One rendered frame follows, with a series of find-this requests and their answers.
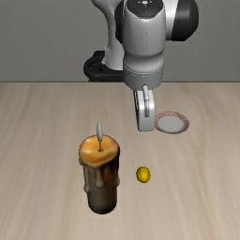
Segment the red-rimmed white plate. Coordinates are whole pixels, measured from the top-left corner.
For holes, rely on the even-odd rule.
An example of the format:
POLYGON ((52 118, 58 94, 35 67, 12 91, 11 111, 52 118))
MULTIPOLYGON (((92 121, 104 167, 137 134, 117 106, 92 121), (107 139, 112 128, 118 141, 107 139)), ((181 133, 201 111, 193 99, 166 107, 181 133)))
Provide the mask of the red-rimmed white plate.
POLYGON ((189 127, 188 119, 179 112, 160 112, 155 118, 155 128, 167 134, 180 134, 189 127))

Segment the yellow lemon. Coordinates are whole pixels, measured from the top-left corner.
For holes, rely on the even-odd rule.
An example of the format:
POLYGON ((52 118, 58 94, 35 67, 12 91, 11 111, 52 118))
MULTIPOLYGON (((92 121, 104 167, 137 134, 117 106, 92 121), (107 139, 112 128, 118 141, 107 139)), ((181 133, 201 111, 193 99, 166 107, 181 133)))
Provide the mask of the yellow lemon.
POLYGON ((141 183, 147 183, 150 180, 151 173, 147 167, 141 166, 136 171, 136 177, 141 183))

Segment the brown dripping candle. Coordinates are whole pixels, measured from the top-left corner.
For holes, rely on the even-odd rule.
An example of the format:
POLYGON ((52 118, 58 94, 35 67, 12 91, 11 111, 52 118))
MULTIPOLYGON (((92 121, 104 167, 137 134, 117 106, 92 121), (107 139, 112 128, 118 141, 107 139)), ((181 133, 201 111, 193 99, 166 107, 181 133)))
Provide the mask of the brown dripping candle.
POLYGON ((89 208, 97 214, 111 213, 117 204, 120 146, 111 136, 103 133, 97 123, 95 135, 87 137, 79 147, 79 162, 82 165, 84 191, 89 208))

